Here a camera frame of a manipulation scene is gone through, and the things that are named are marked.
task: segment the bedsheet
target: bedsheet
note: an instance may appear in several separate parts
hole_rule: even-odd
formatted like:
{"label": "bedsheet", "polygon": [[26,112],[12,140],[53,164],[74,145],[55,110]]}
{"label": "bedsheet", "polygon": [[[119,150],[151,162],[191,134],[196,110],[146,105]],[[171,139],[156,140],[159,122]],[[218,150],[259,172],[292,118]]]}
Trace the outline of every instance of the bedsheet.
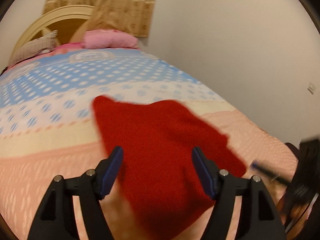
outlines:
{"label": "bedsheet", "polygon": [[[218,94],[163,60],[133,49],[81,49],[25,61],[0,77],[0,213],[20,240],[50,181],[81,175],[106,158],[90,103],[106,94],[119,101],[149,104],[174,99],[228,134],[228,147],[249,166],[267,161],[293,175],[296,159]],[[253,171],[248,169],[245,177]],[[278,199],[283,188],[275,189]],[[229,231],[233,239],[239,199]],[[101,202],[115,239],[149,239],[115,183]],[[75,213],[86,239],[78,199]],[[177,239],[199,239],[210,210]]]}

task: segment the cream headboard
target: cream headboard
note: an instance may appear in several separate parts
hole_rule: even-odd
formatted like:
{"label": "cream headboard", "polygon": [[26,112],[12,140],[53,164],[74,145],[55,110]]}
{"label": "cream headboard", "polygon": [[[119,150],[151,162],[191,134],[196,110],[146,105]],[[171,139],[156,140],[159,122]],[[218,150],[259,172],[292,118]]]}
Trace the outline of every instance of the cream headboard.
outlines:
{"label": "cream headboard", "polygon": [[86,22],[90,18],[92,11],[93,6],[89,5],[67,5],[42,15],[22,34],[12,53],[27,42],[53,30],[58,30],[58,45],[68,42],[80,42],[86,31]]}

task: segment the red towel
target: red towel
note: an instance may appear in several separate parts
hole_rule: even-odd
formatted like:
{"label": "red towel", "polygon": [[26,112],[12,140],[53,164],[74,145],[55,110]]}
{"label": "red towel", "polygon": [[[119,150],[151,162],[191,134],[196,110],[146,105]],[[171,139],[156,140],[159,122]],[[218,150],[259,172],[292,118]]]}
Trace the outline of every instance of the red towel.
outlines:
{"label": "red towel", "polygon": [[106,151],[124,149],[120,185],[154,240],[174,238],[213,205],[193,167],[193,147],[235,176],[246,171],[227,137],[176,101],[135,105],[99,96],[93,109]]}

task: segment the metal bolt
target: metal bolt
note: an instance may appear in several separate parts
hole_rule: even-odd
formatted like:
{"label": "metal bolt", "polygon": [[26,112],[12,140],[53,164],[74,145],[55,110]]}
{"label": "metal bolt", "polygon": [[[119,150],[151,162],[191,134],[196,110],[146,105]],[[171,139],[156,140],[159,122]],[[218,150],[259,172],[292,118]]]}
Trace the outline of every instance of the metal bolt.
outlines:
{"label": "metal bolt", "polygon": [[253,175],[252,176],[253,181],[255,182],[259,182],[261,180],[261,178],[258,175]]}
{"label": "metal bolt", "polygon": [[229,174],[229,171],[227,171],[227,170],[220,170],[219,173],[220,173],[220,175],[222,175],[222,176],[227,176],[227,175]]}
{"label": "metal bolt", "polygon": [[90,170],[87,170],[87,172],[85,174],[87,174],[88,176],[92,176],[96,173],[96,171],[94,169],[90,169]]}
{"label": "metal bolt", "polygon": [[61,176],[61,175],[57,175],[57,176],[55,176],[55,177],[53,178],[53,180],[54,180],[55,182],[59,182],[60,180],[62,180],[62,176]]}

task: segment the pillow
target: pillow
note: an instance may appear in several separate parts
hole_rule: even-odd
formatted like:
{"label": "pillow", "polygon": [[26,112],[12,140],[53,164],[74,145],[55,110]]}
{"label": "pillow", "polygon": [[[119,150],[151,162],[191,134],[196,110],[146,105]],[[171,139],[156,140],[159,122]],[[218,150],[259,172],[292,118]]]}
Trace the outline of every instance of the pillow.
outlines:
{"label": "pillow", "polygon": [[9,59],[9,66],[15,65],[25,59],[37,56],[43,51],[52,51],[56,44],[57,34],[58,31],[53,31],[43,37],[29,41],[11,55]]}
{"label": "pillow", "polygon": [[94,30],[84,34],[86,49],[130,48],[138,49],[138,39],[118,30]]}

